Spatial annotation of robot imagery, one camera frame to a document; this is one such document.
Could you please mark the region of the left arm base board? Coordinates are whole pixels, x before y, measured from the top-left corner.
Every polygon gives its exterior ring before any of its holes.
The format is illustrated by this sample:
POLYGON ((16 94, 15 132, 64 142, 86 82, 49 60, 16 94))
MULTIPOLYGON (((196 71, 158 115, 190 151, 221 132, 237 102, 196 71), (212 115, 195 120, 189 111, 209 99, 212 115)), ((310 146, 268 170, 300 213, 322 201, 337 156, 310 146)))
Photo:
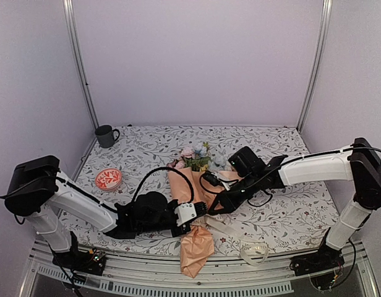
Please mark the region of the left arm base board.
POLYGON ((85 252, 78 249, 67 252, 53 251, 53 264, 71 271, 102 276, 106 257, 100 251, 85 252))

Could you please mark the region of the pale pink white flower stem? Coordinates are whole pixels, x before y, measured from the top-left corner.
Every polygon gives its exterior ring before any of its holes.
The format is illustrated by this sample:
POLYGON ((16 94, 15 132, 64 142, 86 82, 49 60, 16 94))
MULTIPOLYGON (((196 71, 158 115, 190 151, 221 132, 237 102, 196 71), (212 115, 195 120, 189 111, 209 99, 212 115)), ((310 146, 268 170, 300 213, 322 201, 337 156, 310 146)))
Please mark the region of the pale pink white flower stem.
POLYGON ((174 168, 179 170, 192 166, 192 161, 195 158, 195 152, 192 147, 185 147, 181 150, 180 159, 175 164, 174 168))

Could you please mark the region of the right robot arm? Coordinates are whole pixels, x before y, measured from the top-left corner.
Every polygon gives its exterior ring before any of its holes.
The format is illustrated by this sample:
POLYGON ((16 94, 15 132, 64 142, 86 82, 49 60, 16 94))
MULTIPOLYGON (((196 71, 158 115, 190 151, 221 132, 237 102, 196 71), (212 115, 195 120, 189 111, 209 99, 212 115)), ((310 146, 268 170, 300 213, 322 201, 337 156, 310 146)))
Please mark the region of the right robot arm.
POLYGON ((352 190, 342 202, 340 217, 327 231, 323 248, 312 257, 312 264, 325 270, 336 260, 336 251, 363 227, 372 212, 381 208, 381 149, 362 137, 342 148, 309 155, 280 155, 268 163, 249 148, 237 151, 229 163, 240 181, 218 192, 209 209, 210 215, 232 213, 256 193, 284 189, 303 183, 324 182, 330 194, 344 194, 338 187, 352 190))

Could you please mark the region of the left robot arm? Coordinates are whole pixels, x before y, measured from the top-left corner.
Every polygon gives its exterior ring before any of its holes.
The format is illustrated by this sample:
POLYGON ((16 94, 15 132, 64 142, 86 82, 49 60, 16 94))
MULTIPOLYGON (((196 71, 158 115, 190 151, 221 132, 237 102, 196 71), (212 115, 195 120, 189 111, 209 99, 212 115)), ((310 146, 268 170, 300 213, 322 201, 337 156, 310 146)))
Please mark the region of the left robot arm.
POLYGON ((84 254, 73 246, 74 239, 59 222, 53 207, 114 239, 134 239, 143 232, 160 230, 170 230, 174 237, 184 235, 197 214, 192 201, 168 201, 159 192, 138 196, 126 205, 109 206, 73 182, 52 155, 17 165, 7 194, 1 199, 8 211, 30 222, 72 269, 84 264, 84 254))

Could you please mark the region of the right arm base board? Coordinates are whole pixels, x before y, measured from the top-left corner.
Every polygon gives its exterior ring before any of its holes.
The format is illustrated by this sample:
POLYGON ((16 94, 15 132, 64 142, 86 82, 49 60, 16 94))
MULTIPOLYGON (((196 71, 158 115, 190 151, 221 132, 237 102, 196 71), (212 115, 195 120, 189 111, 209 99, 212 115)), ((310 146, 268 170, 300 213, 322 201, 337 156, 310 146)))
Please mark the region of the right arm base board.
POLYGON ((340 252, 338 254, 313 252, 293 257, 289 268, 295 276, 315 273, 315 276, 310 278, 312 286, 320 291, 326 291, 334 287, 344 264, 345 260, 340 252))

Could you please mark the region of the blue fake flower stem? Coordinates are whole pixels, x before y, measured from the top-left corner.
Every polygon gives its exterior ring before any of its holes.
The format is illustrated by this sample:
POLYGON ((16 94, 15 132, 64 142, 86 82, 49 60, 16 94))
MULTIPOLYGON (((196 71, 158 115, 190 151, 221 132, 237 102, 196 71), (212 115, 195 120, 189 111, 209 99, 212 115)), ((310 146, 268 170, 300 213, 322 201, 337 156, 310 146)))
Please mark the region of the blue fake flower stem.
POLYGON ((208 165, 212 171, 233 171, 228 160, 219 153, 211 152, 208 142, 199 142, 193 146, 195 158, 199 162, 199 168, 208 165))

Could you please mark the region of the white lace ribbon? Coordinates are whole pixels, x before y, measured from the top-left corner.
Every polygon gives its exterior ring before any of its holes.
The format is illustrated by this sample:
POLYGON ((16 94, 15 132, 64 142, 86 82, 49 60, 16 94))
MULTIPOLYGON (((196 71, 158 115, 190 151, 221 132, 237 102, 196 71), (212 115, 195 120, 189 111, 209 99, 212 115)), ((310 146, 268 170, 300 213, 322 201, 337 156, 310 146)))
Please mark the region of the white lace ribbon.
POLYGON ((267 243, 250 239, 246 235, 211 216, 206 215, 202 218, 198 218, 191 223, 191 225, 203 227, 209 226, 224 235, 229 236, 235 241, 238 241, 240 247, 239 257, 251 266, 257 267, 263 264, 269 256, 270 248, 267 243))

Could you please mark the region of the beige wrapping paper sheet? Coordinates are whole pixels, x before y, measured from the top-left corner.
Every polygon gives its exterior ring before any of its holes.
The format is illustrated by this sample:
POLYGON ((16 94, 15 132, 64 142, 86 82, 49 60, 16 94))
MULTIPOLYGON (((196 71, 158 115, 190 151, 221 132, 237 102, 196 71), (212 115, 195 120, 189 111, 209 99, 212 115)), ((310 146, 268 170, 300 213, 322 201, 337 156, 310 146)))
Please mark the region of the beige wrapping paper sheet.
POLYGON ((224 186, 213 186, 202 178, 203 171, 190 168, 180 169, 178 173, 168 172, 171 197, 179 206, 175 212, 179 215, 178 226, 190 224, 190 232, 181 237, 180 260, 181 273, 195 278, 206 264, 208 257, 215 252, 212 234, 207 230, 202 210, 206 204, 210 207, 216 194, 225 189, 224 186))

